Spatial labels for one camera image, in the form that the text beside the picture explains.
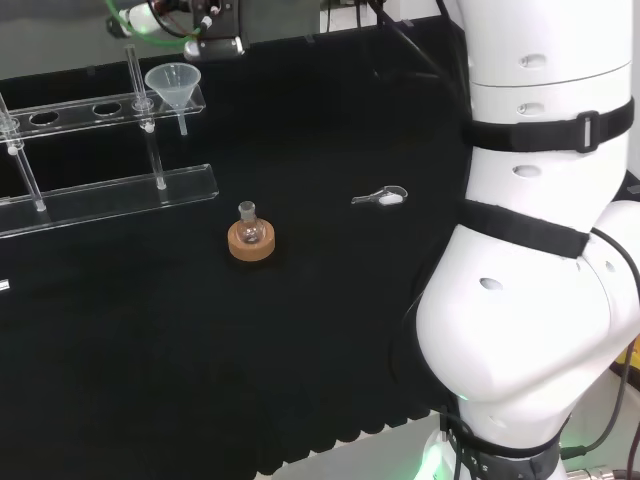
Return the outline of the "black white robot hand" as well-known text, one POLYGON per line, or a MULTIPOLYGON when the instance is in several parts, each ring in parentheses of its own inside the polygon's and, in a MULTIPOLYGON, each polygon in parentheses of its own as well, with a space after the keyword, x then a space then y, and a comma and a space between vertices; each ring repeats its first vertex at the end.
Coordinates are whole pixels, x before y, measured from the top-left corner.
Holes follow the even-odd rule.
POLYGON ((189 62, 239 58, 245 53, 238 1, 136 1, 105 3, 107 30, 117 39, 133 38, 174 49, 189 62))

